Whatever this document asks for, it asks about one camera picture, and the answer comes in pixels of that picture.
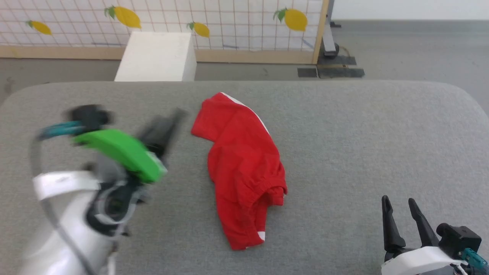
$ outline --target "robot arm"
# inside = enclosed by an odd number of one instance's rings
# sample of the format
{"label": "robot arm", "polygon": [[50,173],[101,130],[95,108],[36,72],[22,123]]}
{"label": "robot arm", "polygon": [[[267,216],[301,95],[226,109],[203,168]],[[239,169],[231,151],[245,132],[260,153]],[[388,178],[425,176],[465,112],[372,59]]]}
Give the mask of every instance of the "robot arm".
{"label": "robot arm", "polygon": [[87,105],[71,110],[69,122],[45,128],[34,145],[73,135],[98,153],[86,171],[42,173],[33,146],[34,187],[46,219],[23,255],[20,274],[113,274],[118,240],[128,235],[127,222],[146,186],[165,174],[162,162],[183,116],[180,110],[157,116],[133,138],[104,129],[109,114]]}
{"label": "robot arm", "polygon": [[418,225],[422,246],[419,249],[405,248],[406,242],[399,235],[389,198],[383,196],[386,254],[385,262],[381,266],[382,275],[418,275],[432,272],[451,275],[455,268],[455,274],[467,275],[464,267],[475,267],[479,272],[485,273],[487,262],[476,253],[481,237],[467,227],[453,227],[443,223],[437,227],[437,233],[442,237],[439,241],[415,200],[411,198],[408,202],[411,216]]}

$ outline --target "white foam block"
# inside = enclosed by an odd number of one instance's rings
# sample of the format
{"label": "white foam block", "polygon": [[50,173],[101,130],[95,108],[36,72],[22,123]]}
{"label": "white foam block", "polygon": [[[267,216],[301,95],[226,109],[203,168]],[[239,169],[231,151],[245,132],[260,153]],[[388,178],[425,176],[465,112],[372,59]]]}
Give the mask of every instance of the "white foam block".
{"label": "white foam block", "polygon": [[115,81],[194,81],[190,33],[132,32]]}

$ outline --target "red t-shirt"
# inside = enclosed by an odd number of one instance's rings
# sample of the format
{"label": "red t-shirt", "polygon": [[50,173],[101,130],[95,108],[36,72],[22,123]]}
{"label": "red t-shirt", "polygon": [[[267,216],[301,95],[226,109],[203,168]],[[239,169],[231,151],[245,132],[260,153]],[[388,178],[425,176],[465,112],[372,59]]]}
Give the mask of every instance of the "red t-shirt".
{"label": "red t-shirt", "polygon": [[270,205],[287,194],[280,154],[260,118],[225,93],[202,103],[192,134],[214,142],[207,166],[224,233],[234,250],[265,240]]}

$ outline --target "gray fabric surface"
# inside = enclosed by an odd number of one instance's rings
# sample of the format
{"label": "gray fabric surface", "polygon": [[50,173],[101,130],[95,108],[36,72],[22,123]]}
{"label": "gray fabric surface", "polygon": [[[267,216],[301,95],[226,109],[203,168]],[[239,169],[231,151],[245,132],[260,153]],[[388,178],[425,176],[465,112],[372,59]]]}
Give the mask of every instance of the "gray fabric surface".
{"label": "gray fabric surface", "polygon": [[[201,102],[226,92],[263,120],[287,172],[285,205],[268,211],[259,247],[229,248],[206,169],[212,143],[190,134]],[[120,275],[379,274],[380,198],[390,196],[408,246],[421,244],[407,199],[433,227],[466,225],[489,257],[489,119],[463,90],[439,83],[84,82],[35,86],[0,108],[0,274],[13,274],[39,223],[28,142],[73,106],[99,103],[134,133],[155,114],[189,112],[170,173],[139,207],[118,258]],[[45,170],[80,167],[93,154],[58,138]]]}

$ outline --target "cable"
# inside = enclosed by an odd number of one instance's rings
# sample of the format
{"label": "cable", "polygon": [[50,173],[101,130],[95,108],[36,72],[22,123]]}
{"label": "cable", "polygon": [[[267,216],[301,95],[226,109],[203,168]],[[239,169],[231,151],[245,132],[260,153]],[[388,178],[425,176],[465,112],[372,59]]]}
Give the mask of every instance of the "cable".
{"label": "cable", "polygon": [[460,271],[460,273],[462,273],[462,275],[467,275],[467,272],[465,272],[465,270],[460,265],[457,266],[457,269]]}
{"label": "cable", "polygon": [[343,46],[340,46],[339,48],[340,48],[340,49],[342,49],[343,51],[345,51],[345,52],[346,52],[346,55],[347,55],[348,57],[351,57],[351,56],[352,56],[352,55],[350,54],[350,51],[349,51],[347,48],[345,48],[345,47],[343,47]]}
{"label": "cable", "polygon": [[[46,137],[45,135],[41,134],[35,137],[30,144],[30,164],[31,164],[31,171],[33,177],[42,174],[41,141],[48,138],[49,137]],[[44,210],[47,220],[49,221],[49,223],[51,223],[51,226],[53,226],[53,228],[57,231],[61,239],[68,245],[68,247],[71,249],[73,254],[75,254],[75,256],[78,258],[78,261],[80,262],[83,269],[85,270],[85,273],[87,273],[88,275],[97,275],[97,273],[94,272],[92,267],[90,266],[90,262],[83,255],[81,250],[76,246],[75,242],[70,238],[70,236],[66,233],[66,230],[59,223],[59,220],[56,217],[56,214],[53,210],[51,203],[49,202],[49,199],[41,200],[41,207]]]}

